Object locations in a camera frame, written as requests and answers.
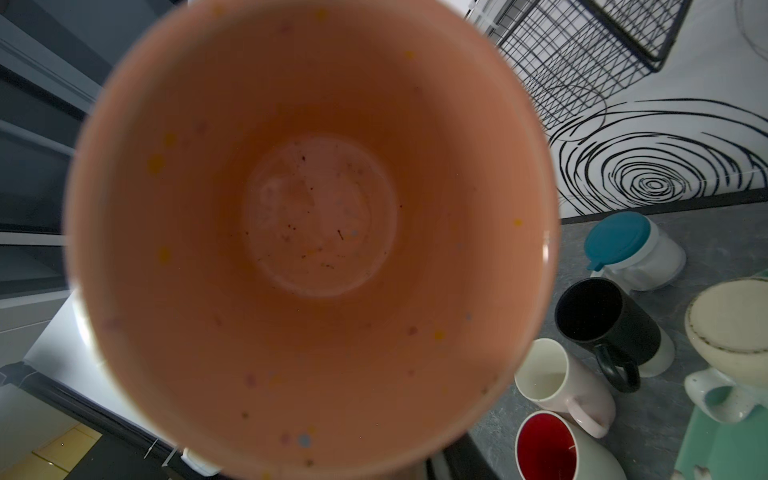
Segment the cream white mug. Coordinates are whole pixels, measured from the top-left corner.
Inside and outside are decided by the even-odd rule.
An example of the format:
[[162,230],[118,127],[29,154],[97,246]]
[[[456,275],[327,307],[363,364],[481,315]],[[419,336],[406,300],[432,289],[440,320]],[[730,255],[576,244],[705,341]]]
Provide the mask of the cream white mug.
[[560,415],[537,411],[522,422],[515,460],[523,479],[626,479],[604,446]]

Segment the green floral tray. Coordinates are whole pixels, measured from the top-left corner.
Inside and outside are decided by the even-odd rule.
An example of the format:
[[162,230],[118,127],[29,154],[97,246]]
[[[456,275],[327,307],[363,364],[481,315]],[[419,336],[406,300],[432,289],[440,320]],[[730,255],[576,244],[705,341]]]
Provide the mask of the green floral tray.
[[694,404],[673,473],[675,479],[764,479],[767,405],[738,423],[720,423]]

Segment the orange peach mug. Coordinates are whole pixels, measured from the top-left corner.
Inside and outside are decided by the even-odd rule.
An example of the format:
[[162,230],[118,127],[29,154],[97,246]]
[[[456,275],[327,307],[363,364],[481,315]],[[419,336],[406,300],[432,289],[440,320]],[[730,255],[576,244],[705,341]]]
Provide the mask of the orange peach mug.
[[66,267],[133,405],[237,479],[362,479],[506,390],[557,271],[520,81],[438,1],[193,1],[109,75]]

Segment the black and white mug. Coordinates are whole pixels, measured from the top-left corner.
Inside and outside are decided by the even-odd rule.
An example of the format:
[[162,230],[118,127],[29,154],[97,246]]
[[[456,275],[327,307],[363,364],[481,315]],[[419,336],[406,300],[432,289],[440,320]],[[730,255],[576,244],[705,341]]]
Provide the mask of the black and white mug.
[[674,362],[670,336],[610,280],[588,278],[569,287],[554,318],[558,331],[592,353],[620,392],[637,391],[643,378],[664,373]]

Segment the pink mug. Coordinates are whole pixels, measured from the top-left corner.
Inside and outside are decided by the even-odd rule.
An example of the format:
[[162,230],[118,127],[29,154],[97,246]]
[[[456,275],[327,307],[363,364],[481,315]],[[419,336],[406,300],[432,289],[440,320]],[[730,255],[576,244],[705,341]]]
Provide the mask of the pink mug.
[[514,382],[527,400],[567,415],[594,438],[605,437],[615,420],[605,382],[554,339],[533,341]]

